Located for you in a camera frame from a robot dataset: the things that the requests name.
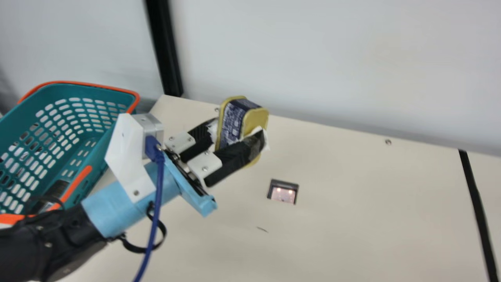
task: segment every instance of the white wall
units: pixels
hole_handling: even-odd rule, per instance
[[[185,92],[501,155],[497,0],[174,0]]]
[[[1,0],[1,70],[16,98],[61,79],[163,93],[139,0]]]
[[[497,0],[171,2],[189,98],[501,155]],[[140,0],[1,0],[0,73],[162,93]]]

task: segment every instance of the teal plastic basket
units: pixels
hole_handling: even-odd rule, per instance
[[[41,84],[0,119],[0,223],[59,208],[31,196],[50,195],[69,208],[107,169],[104,155],[119,113],[132,113],[133,91],[82,82]]]

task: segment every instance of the basket handle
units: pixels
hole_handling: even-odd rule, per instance
[[[136,99],[132,103],[132,105],[129,106],[127,109],[126,113],[132,113],[132,111],[136,108],[137,104],[139,103],[139,100],[141,97],[137,92],[127,90],[127,89],[122,89],[122,88],[117,88],[117,87],[112,87],[112,86],[106,86],[106,85],[101,85],[101,84],[94,84],[94,83],[88,83],[88,82],[80,82],[80,81],[67,81],[67,80],[55,80],[55,81],[49,81],[42,83],[38,86],[35,86],[32,90],[30,90],[28,93],[26,93],[19,101],[18,104],[21,104],[24,100],[26,100],[28,97],[30,97],[33,93],[37,92],[40,88],[50,85],[50,84],[55,84],[55,83],[66,83],[66,84],[76,84],[76,85],[84,85],[84,86],[92,86],[92,87],[98,87],[98,88],[104,88],[104,89],[110,89],[118,92],[124,92],[127,94],[131,94],[134,96]]]

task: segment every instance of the blue label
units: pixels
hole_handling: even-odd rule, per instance
[[[231,145],[240,139],[243,118],[249,110],[255,108],[260,108],[260,106],[247,99],[233,100],[226,105],[222,120],[219,142],[220,149]]]

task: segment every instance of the white table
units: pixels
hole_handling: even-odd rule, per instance
[[[163,96],[151,112],[169,137],[215,107]],[[209,217],[162,208],[169,236],[143,281],[487,281],[456,149],[278,116],[268,132],[271,151],[209,191]],[[300,185],[297,205],[267,199],[272,178]],[[149,226],[129,237],[145,245]],[[63,281],[131,281],[141,259],[116,242]]]
[[[482,198],[485,216],[490,231],[490,243],[497,259],[501,260],[501,158],[468,153],[475,182]]]

